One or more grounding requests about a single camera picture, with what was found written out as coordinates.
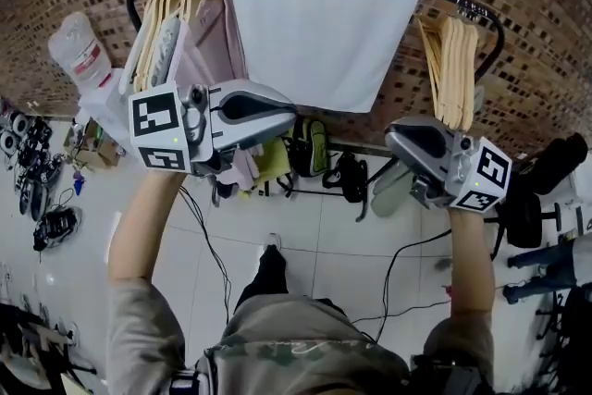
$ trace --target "shoe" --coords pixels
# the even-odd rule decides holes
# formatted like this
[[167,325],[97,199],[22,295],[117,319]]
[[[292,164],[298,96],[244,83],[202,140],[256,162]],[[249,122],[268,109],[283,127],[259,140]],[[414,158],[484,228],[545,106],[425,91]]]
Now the shoe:
[[506,298],[508,304],[517,304],[520,300],[518,298],[514,298],[513,296],[513,287],[510,285],[506,285],[503,287],[501,294]]
[[264,251],[266,251],[267,247],[271,245],[276,247],[276,249],[278,249],[279,251],[281,250],[281,238],[279,237],[279,234],[276,234],[275,232],[270,232],[267,235],[267,239],[263,245]]

